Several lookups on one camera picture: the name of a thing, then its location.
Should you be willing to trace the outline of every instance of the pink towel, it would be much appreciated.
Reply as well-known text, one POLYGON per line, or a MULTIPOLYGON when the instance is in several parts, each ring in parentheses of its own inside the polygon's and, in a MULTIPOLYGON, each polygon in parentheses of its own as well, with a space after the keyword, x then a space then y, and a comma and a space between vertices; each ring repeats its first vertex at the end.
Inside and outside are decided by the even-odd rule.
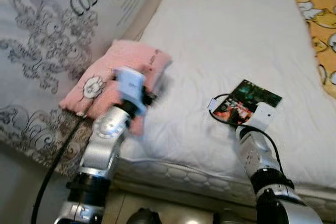
MULTIPOLYGON (((140 42, 115 40, 106 54, 92 64, 75 87, 60 102, 63 109, 83 115, 91 106, 87 116, 96 119, 107 112, 112 104, 120 102, 118 82, 113 80, 113 70, 127 66, 145 74, 145 87, 150 92, 164 69, 171 63, 171 57, 158 49, 140 42)), ((142 134, 143 118, 137 116, 131 125, 131 132, 142 134)))

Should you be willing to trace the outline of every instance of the pink cloth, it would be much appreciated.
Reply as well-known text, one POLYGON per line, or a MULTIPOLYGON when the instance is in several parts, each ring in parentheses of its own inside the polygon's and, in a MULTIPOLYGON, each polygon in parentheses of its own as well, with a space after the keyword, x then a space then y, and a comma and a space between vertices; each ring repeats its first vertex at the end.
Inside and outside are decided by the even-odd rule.
MULTIPOLYGON (((112 104, 120 102, 118 82, 112 80, 113 70, 127 66, 145 74, 145 87, 151 91, 164 69, 171 63, 171 57, 158 49, 140 42, 115 40, 106 54, 91 65, 75 87, 60 102, 63 109, 96 119, 107 112, 112 104)), ((131 132, 142 134, 143 118, 137 116, 131 125, 131 132)))

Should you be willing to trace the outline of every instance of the black cable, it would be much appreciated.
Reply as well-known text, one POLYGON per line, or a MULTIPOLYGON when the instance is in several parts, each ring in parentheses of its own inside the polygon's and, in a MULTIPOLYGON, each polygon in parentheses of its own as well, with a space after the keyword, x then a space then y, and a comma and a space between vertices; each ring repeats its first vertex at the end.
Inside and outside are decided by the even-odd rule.
POLYGON ((71 139, 73 138, 75 132, 77 131, 79 125, 82 123, 82 121, 84 120, 84 117, 81 117, 77 124, 75 125, 75 127, 71 130, 69 136, 67 137, 67 139, 65 140, 65 142, 63 143, 61 149, 59 149, 54 161, 52 162, 46 176, 44 177, 44 180, 42 182, 42 185, 40 187, 40 190, 38 191, 38 194, 37 194, 37 197, 36 197, 36 200, 35 200, 35 204, 33 206, 33 213, 32 213, 32 219, 31 219, 31 224, 36 224, 36 220, 37 220, 37 214, 38 214, 38 209, 40 207, 40 204, 41 204, 41 200, 42 200, 42 197, 43 197, 43 194, 47 188, 47 185, 49 183, 49 180, 52 176, 52 173, 54 172, 56 166, 58 165, 60 159, 62 158, 65 150, 67 149, 71 139))
MULTIPOLYGON (((226 97, 226 96, 228 96, 228 95, 230 95, 230 94, 220 94, 220 95, 216 96, 214 99, 217 100, 219 97, 226 97)), ((234 128, 237 128, 237 127, 241 126, 241 127, 245 127, 245 128, 247 128, 247 129, 251 129, 251 130, 254 130, 254 131, 257 131, 257 132, 260 132, 261 134, 263 134, 263 135, 270 141, 270 143, 272 144, 273 149, 274 149, 274 152, 275 152, 275 156, 276 156, 277 161, 278 161, 278 163, 279 163, 280 171, 282 172, 282 174, 284 174, 284 173, 283 173, 283 170, 282 170, 282 165, 281 165, 280 156, 279 156, 279 152, 278 152, 277 146, 275 145, 273 139, 272 139, 266 132, 264 132, 264 131, 262 131, 262 130, 256 128, 256 127, 250 126, 250 125, 237 124, 237 123, 229 123, 229 122, 223 121, 223 120, 217 118, 217 117, 211 112, 211 110, 209 110, 209 114, 210 114, 210 115, 212 116, 212 118, 214 118, 215 120, 217 120, 217 121, 219 121, 219 122, 221 122, 221 123, 230 125, 230 126, 232 126, 232 127, 234 127, 234 128)))

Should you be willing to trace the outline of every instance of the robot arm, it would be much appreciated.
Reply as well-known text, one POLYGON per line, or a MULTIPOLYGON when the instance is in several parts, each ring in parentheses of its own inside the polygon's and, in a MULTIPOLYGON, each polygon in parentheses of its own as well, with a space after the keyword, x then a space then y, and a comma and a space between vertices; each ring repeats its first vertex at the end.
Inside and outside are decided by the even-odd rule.
MULTIPOLYGON (((273 107, 260 103, 246 124, 264 131, 274 114, 273 107)), ((295 193, 292 181, 281 172, 265 136, 240 126, 236 137, 240 144, 239 158, 256 194, 258 224, 322 224, 316 212, 295 193)))
POLYGON ((118 165, 120 146, 136 114, 143 114, 151 98, 144 94, 144 75, 130 68, 118 74, 121 105, 114 105, 93 124, 89 144, 72 182, 68 200, 55 224, 101 224, 105 197, 118 165))

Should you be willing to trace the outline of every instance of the bed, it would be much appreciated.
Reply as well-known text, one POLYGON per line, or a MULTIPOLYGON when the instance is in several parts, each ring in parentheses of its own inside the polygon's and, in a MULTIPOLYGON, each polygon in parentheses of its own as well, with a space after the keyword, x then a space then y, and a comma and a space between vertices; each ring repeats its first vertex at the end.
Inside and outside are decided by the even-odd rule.
POLYGON ((207 111, 213 96, 248 79, 283 97, 267 132, 299 194, 334 221, 336 101, 321 87, 295 0, 162 0, 141 41, 172 55, 170 84, 144 136, 124 142, 118 187, 211 210, 225 200, 251 218, 234 131, 207 111))

